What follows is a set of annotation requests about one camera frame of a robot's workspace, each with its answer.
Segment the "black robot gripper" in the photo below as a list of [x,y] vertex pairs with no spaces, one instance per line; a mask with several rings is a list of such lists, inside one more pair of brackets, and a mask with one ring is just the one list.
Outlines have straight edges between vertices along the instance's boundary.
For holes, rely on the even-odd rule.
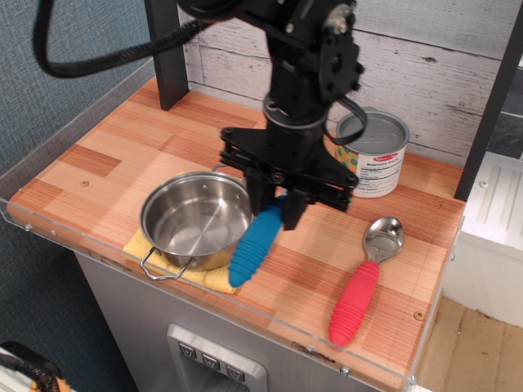
[[345,211],[357,178],[337,161],[324,143],[329,108],[293,117],[270,97],[263,102],[264,129],[226,127],[221,161],[245,174],[252,213],[263,212],[275,188],[288,191],[284,229],[294,230],[310,204]]

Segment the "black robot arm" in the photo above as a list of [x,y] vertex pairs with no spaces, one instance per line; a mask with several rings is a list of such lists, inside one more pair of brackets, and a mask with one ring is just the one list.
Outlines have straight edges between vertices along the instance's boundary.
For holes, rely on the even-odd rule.
[[282,221],[295,229],[313,203],[345,211],[357,177],[331,156],[329,110],[340,103],[361,123],[364,111],[348,98],[363,66],[352,36],[352,1],[182,1],[181,9],[206,25],[238,19],[264,31],[272,64],[263,103],[266,127],[221,132],[224,164],[243,172],[254,214],[265,211],[277,188],[287,192]]

